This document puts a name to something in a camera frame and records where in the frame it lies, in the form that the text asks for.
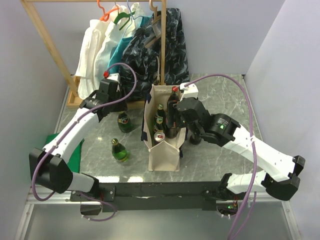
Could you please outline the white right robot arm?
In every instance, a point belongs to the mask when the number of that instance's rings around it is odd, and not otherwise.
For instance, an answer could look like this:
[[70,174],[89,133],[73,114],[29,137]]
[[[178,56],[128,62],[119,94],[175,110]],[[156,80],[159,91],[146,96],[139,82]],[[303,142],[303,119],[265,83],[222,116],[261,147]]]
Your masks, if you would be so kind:
[[261,171],[251,174],[226,173],[219,185],[222,198],[231,199],[245,192],[266,192],[275,199],[289,201],[298,191],[299,174],[306,162],[300,155],[290,156],[274,149],[252,136],[230,116],[209,113],[203,103],[194,97],[174,103],[173,109],[178,120],[192,134],[256,162],[261,168]]

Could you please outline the beige canvas tote bag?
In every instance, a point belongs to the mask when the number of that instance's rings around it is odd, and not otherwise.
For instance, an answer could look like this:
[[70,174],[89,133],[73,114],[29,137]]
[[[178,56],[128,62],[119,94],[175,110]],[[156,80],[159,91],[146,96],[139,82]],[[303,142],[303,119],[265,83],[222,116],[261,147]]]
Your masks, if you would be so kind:
[[170,85],[153,85],[145,100],[141,140],[148,148],[148,170],[151,172],[178,172],[180,170],[181,146],[185,142],[187,129],[180,128],[175,138],[165,139],[157,145],[154,144],[154,116],[158,104],[163,104],[164,108],[167,108],[171,92]]

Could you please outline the silver blue energy drink can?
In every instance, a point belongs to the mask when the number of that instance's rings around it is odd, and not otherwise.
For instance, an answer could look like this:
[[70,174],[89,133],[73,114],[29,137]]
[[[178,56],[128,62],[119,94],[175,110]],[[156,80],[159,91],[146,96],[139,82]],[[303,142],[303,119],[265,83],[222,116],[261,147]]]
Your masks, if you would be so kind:
[[153,138],[154,138],[154,145],[157,145],[157,144],[163,142],[165,140],[166,136],[162,130],[161,131],[159,130],[154,133]]

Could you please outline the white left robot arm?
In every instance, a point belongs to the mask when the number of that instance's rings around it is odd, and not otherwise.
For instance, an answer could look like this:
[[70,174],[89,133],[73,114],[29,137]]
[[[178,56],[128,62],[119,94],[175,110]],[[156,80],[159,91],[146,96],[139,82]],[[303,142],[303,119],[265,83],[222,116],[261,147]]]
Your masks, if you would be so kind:
[[82,101],[73,119],[43,148],[29,153],[31,189],[38,201],[36,185],[62,194],[80,191],[88,201],[101,195],[99,180],[91,175],[73,172],[68,162],[84,137],[109,113],[127,110],[125,92],[121,89],[120,75],[113,73],[104,78],[97,90]]

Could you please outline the green bottle front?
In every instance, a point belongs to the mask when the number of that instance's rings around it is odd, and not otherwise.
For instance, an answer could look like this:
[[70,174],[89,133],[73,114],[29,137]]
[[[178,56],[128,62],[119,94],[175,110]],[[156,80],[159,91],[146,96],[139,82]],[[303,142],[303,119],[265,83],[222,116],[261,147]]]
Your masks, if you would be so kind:
[[118,162],[125,162],[129,153],[127,149],[118,141],[117,138],[111,140],[112,143],[112,155]]

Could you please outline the cola bottle front red cap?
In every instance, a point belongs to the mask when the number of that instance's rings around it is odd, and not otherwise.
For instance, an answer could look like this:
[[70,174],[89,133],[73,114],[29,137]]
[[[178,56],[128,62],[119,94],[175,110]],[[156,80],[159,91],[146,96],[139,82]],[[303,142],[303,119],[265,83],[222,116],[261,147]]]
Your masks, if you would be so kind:
[[175,110],[167,110],[166,115],[166,136],[169,139],[174,139],[179,132],[179,127],[177,127],[177,114]]

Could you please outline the green glass bottle yellow label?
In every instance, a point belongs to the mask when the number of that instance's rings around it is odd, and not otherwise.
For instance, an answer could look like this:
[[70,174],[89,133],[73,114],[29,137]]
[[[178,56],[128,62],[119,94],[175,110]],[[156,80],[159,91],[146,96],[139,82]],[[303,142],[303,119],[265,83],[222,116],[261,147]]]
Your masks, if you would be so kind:
[[166,113],[165,113],[165,110],[164,110],[164,105],[163,105],[162,103],[160,103],[160,104],[157,105],[157,110],[156,110],[154,119],[157,120],[159,117],[162,117],[163,120],[165,120],[165,118],[166,118]]

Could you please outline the dark cola bottle red cap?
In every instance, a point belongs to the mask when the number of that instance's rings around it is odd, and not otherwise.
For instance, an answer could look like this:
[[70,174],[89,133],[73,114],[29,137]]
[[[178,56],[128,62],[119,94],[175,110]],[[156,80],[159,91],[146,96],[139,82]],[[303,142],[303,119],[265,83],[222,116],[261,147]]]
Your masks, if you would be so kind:
[[173,86],[171,89],[171,94],[170,97],[168,99],[168,101],[175,101],[175,102],[179,102],[179,87],[178,86]]

